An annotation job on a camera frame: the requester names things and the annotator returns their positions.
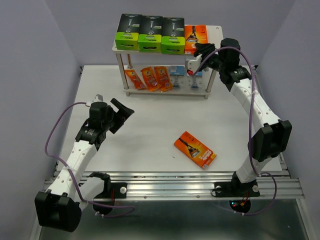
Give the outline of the orange Gillette Fusion pack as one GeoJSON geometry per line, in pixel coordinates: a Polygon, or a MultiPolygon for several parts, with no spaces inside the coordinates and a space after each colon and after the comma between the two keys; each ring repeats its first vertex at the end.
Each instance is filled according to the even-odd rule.
{"type": "Polygon", "coordinates": [[[206,25],[185,25],[185,54],[193,54],[196,51],[196,44],[207,44],[208,34],[206,25]]]}
{"type": "Polygon", "coordinates": [[[203,170],[207,169],[217,156],[188,131],[185,131],[173,145],[203,170]]]}

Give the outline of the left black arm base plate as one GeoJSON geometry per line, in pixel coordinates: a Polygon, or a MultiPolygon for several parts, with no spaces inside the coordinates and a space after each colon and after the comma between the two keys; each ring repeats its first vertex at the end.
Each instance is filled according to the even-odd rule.
{"type": "Polygon", "coordinates": [[[100,199],[125,199],[127,197],[128,184],[126,182],[111,182],[102,193],[100,199]]]}

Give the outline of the blue clear razor blister pack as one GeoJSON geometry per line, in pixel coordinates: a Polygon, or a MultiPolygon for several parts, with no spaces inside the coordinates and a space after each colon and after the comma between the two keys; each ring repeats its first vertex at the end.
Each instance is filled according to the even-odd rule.
{"type": "Polygon", "coordinates": [[[185,67],[182,65],[171,65],[169,67],[170,81],[174,89],[185,88],[185,67]]]}

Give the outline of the orange BIC razor bag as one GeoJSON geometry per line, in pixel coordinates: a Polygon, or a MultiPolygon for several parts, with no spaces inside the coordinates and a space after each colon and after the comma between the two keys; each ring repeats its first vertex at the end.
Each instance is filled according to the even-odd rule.
{"type": "Polygon", "coordinates": [[[129,77],[136,90],[145,90],[147,88],[134,69],[126,69],[124,72],[129,77]]]}
{"type": "Polygon", "coordinates": [[[143,68],[141,74],[145,85],[150,92],[155,92],[160,88],[156,74],[151,66],[143,68]]]}
{"type": "Polygon", "coordinates": [[[154,72],[161,92],[167,92],[173,88],[168,70],[165,66],[155,66],[154,72]]]}

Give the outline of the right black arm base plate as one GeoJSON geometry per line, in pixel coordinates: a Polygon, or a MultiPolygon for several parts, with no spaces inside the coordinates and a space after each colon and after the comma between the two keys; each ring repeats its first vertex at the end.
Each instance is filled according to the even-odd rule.
{"type": "Polygon", "coordinates": [[[228,198],[230,200],[236,198],[259,197],[260,191],[256,181],[253,183],[233,184],[231,181],[215,182],[211,194],[216,198],[228,198]]]}

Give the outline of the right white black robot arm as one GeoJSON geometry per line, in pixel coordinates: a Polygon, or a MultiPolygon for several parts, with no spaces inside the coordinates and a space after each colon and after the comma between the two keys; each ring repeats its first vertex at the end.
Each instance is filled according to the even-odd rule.
{"type": "Polygon", "coordinates": [[[265,102],[256,87],[253,67],[243,67],[240,59],[249,59],[241,51],[239,42],[225,38],[220,48],[213,43],[196,43],[195,59],[187,68],[193,74],[210,68],[219,73],[220,81],[239,101],[249,117],[248,157],[233,173],[230,181],[214,184],[212,195],[217,198],[251,197],[260,195],[257,177],[268,175],[263,169],[287,148],[292,131],[289,120],[282,120],[265,102]]]}

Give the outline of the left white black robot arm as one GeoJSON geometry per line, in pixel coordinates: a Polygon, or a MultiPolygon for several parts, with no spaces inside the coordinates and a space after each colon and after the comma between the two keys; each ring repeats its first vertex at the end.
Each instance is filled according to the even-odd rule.
{"type": "Polygon", "coordinates": [[[89,107],[89,117],[75,137],[67,160],[56,156],[63,167],[46,191],[37,193],[34,199],[38,223],[66,232],[73,232],[79,225],[83,210],[92,205],[94,213],[102,218],[111,217],[113,209],[121,209],[116,199],[127,197],[127,183],[113,183],[107,173],[94,171],[85,183],[83,174],[107,138],[107,132],[115,134],[134,113],[113,98],[111,104],[96,95],[94,101],[84,102],[89,107]]]}

